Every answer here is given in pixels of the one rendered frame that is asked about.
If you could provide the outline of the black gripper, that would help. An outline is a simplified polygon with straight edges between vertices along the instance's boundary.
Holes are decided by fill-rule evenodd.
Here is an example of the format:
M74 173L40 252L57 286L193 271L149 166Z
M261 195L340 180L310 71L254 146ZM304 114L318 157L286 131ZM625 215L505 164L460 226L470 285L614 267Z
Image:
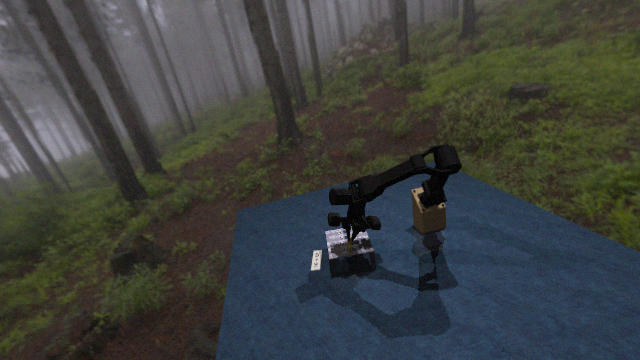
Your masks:
M351 226L350 226L351 223L348 223L348 217L349 217L349 214L351 212L353 212L352 210L355 210L356 211L355 213L358 213L358 214L359 213L365 213L365 206L364 207L356 207L356 206L353 206L353 205L349 204L347 217L340 217L339 213L333 213L333 212L330 212L328 214L328 224L329 224L329 226L338 227L340 225L340 223L342 223L343 229L346 229L348 241L350 239L350 230L351 230ZM371 229L372 230L380 230L381 223L380 223L378 217L377 216L367 216L367 217L368 218L373 218L373 225L372 225ZM351 237L352 238L352 242L355 239L355 237L358 235L358 233L359 232L354 232L354 231L352 232L352 237Z

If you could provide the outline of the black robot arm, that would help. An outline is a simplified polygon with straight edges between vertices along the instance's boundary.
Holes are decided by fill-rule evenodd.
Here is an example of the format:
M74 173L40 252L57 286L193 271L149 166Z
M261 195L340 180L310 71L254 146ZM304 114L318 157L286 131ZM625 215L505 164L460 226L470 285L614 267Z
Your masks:
M435 168L427 167L425 157L434 153ZM364 207L366 202L374 200L381 195L385 188L396 184L417 174L432 175L430 179L423 181L424 192L417 194L425 208L440 205L447 201L444 194L444 185L449 175L457 173L461 169L461 163L454 146L432 146L425 153L412 155L409 160L379 174L368 175L349 182L348 188L332 188L329 191L331 205L353 205ZM358 187L356 184L358 183ZM352 210L348 217L352 231L365 232L372 228L373 218L365 217L365 213L355 213Z

